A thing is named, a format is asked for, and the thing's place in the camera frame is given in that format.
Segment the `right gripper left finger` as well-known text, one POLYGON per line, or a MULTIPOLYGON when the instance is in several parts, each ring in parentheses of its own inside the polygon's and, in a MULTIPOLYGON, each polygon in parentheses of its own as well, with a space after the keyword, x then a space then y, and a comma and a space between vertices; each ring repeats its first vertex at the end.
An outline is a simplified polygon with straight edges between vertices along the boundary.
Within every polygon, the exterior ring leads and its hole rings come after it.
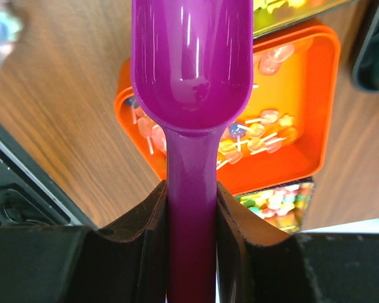
POLYGON ((105 227, 0 227, 0 302, 163 302, 166 189, 105 227))

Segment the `orange plastic candy box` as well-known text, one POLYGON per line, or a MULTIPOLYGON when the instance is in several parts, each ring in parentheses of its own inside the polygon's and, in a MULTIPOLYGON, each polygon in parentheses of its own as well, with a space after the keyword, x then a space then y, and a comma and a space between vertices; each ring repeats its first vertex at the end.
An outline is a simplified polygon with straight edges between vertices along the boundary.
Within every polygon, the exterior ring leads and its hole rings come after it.
MULTIPOLYGON (((232 194, 294 181, 314 174, 322 166, 340 44, 325 25, 302 23, 253 42, 253 81, 250 98, 234 122, 260 124, 271 143, 268 150, 253 154, 242 146, 239 163, 217 172, 232 194)), ((119 74, 114 110, 117 119, 159 179, 167 181, 167 152, 151 152, 146 139, 133 124, 128 99, 135 97, 131 60, 119 74)))

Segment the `gummy candy tin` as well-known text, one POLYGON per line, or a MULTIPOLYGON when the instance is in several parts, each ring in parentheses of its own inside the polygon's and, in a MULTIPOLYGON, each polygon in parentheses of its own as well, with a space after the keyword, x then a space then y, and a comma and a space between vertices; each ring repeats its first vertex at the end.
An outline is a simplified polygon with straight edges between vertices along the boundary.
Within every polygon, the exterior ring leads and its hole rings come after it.
POLYGON ((253 38, 351 3, 348 0, 254 0, 253 38))

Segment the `star candy tin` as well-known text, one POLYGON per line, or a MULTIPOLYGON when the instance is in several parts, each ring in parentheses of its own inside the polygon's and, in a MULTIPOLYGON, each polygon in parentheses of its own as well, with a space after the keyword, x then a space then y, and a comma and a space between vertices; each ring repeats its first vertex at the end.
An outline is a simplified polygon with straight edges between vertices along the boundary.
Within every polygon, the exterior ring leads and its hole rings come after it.
POLYGON ((269 224, 289 234, 302 229, 315 183, 300 179, 235 196, 238 202, 269 224))

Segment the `purple plastic scoop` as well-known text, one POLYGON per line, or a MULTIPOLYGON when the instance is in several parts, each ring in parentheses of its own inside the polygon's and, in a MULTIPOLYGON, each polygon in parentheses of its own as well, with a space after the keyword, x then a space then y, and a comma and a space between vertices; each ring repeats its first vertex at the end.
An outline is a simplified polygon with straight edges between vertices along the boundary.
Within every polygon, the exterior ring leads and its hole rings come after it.
POLYGON ((131 80, 167 141, 169 302, 215 300, 217 152, 253 81, 251 1, 133 1, 131 80))

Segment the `clear glass jar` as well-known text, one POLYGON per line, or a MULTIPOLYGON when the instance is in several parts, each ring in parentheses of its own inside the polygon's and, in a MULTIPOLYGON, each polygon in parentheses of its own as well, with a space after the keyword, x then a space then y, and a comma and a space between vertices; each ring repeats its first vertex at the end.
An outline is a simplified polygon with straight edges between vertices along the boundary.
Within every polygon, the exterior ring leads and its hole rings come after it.
POLYGON ((23 30, 23 21, 12 1, 0 1, 0 68, 13 52, 23 30))

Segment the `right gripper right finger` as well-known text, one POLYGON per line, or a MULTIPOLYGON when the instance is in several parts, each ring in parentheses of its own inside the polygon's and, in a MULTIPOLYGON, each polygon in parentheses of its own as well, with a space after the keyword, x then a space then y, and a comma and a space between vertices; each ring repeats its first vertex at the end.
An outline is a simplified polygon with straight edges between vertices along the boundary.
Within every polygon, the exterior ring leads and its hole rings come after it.
POLYGON ((379 302, 379 234, 288 234, 217 186, 222 302, 379 302))

